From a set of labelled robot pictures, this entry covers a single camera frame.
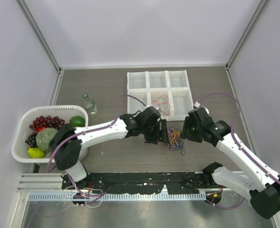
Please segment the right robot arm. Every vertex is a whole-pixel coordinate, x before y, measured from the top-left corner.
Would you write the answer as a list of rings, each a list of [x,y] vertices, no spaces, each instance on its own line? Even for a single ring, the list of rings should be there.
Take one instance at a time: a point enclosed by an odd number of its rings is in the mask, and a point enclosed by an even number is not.
[[[206,187],[220,185],[231,189],[248,200],[265,219],[280,212],[280,174],[262,162],[225,121],[214,122],[206,108],[195,108],[184,120],[181,138],[210,143],[243,172],[242,175],[234,173],[214,162],[203,170],[202,181]]]

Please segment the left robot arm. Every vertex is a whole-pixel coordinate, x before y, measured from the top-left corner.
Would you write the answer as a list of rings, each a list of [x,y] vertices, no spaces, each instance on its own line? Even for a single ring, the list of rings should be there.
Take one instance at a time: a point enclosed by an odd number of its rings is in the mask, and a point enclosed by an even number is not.
[[[51,161],[59,171],[65,171],[70,184],[85,189],[90,175],[79,160],[81,150],[115,139],[143,135],[145,143],[168,144],[166,120],[160,112],[149,106],[134,114],[123,114],[116,119],[90,127],[64,125],[49,142]]]

